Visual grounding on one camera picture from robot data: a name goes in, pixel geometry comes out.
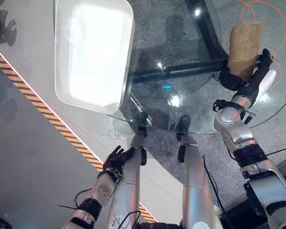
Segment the orange cable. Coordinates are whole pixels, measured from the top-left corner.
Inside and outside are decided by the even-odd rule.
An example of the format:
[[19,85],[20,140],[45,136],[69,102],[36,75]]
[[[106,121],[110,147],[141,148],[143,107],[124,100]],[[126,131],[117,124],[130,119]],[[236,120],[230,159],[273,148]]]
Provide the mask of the orange cable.
[[280,68],[280,70],[281,70],[281,76],[280,76],[280,78],[278,79],[278,81],[276,82],[276,84],[275,84],[273,87],[269,88],[269,90],[271,90],[271,89],[275,88],[275,87],[280,83],[280,81],[282,80],[283,75],[284,75],[284,70],[283,70],[281,64],[274,59],[273,54],[277,53],[277,52],[284,46],[284,44],[285,44],[285,42],[286,42],[286,18],[285,18],[285,16],[283,15],[283,13],[281,12],[281,10],[280,10],[277,6],[275,6],[275,5],[273,5],[273,4],[269,3],[269,2],[266,2],[266,1],[263,1],[263,0],[254,0],[254,1],[251,1],[251,2],[249,2],[249,3],[248,3],[248,2],[244,2],[243,0],[239,0],[239,1],[241,1],[241,2],[243,2],[243,3],[245,4],[245,6],[244,6],[244,8],[243,8],[243,10],[242,10],[242,12],[241,12],[241,15],[240,15],[240,21],[242,21],[242,19],[243,19],[243,13],[244,13],[245,9],[246,9],[247,7],[250,7],[251,4],[253,4],[253,3],[262,3],[262,4],[266,4],[266,5],[270,6],[270,7],[272,7],[274,10],[276,10],[276,11],[280,14],[281,18],[282,18],[283,21],[284,21],[285,33],[284,33],[283,40],[282,40],[280,46],[279,46],[279,47],[272,53],[272,55],[271,55],[271,60],[272,60],[272,61]]
[[246,9],[247,7],[249,7],[249,8],[250,8],[250,11],[252,12],[253,21],[256,21],[256,14],[255,14],[254,9],[252,8],[251,4],[249,4],[248,2],[246,2],[246,1],[244,1],[244,0],[239,0],[239,1],[246,5],[246,6],[243,8],[243,10],[242,10],[241,17],[239,18],[239,23],[242,23],[243,13],[244,13],[244,11],[245,11],[245,9]]

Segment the round glass table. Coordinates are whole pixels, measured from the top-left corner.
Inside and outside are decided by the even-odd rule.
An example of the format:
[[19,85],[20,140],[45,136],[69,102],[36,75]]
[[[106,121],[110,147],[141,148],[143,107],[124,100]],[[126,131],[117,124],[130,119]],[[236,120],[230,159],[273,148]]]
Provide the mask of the round glass table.
[[215,134],[213,103],[230,101],[235,93],[219,83],[218,72],[226,66],[230,31],[240,18],[262,21],[260,52],[276,51],[273,88],[252,107],[257,116],[249,126],[285,106],[286,2],[252,1],[252,10],[243,1],[225,2],[129,0],[135,18],[133,49],[124,101],[113,117],[136,123],[143,111],[149,127],[174,131],[180,117],[188,115],[189,133]]

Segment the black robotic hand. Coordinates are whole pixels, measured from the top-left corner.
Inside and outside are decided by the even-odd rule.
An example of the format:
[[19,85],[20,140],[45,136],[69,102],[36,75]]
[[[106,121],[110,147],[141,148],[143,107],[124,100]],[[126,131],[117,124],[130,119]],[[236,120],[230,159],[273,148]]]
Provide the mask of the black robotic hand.
[[123,175],[123,166],[127,160],[129,160],[134,153],[134,148],[130,148],[127,151],[121,149],[121,146],[117,146],[103,164],[103,171],[99,173],[99,176],[103,173],[108,173],[113,179],[118,180]]
[[[258,56],[257,61],[260,61],[258,64],[258,70],[253,74],[251,80],[248,82],[251,85],[256,85],[261,82],[264,76],[269,71],[269,67],[272,64],[271,54],[268,49],[263,49],[263,52]],[[219,75],[220,84],[228,90],[238,91],[243,87],[243,81],[237,75],[231,74],[228,67],[224,68]]]

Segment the sponge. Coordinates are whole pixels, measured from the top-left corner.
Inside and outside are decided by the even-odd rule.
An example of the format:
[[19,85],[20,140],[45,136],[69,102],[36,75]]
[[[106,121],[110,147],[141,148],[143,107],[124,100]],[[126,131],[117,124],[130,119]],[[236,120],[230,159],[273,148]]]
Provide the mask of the sponge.
[[250,80],[263,35],[263,23],[255,21],[232,28],[228,68],[230,73],[247,82]]

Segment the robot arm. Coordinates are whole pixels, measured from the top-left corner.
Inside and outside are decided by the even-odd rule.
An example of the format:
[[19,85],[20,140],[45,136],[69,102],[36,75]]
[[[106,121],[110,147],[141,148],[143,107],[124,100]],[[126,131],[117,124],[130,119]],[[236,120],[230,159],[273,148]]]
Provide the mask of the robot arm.
[[85,200],[71,214],[61,229],[93,229],[102,208],[109,202],[117,181],[123,175],[125,161],[133,155],[134,148],[124,152],[118,146],[103,164],[93,188],[87,193]]
[[270,53],[263,50],[260,68],[250,84],[239,88],[232,101],[214,103],[214,127],[234,155],[244,178],[249,179],[244,188],[255,212],[267,216],[271,229],[286,229],[286,180],[253,138],[246,125],[252,117],[243,122],[245,113],[250,112],[249,108],[274,80],[275,71],[269,70],[270,64]]

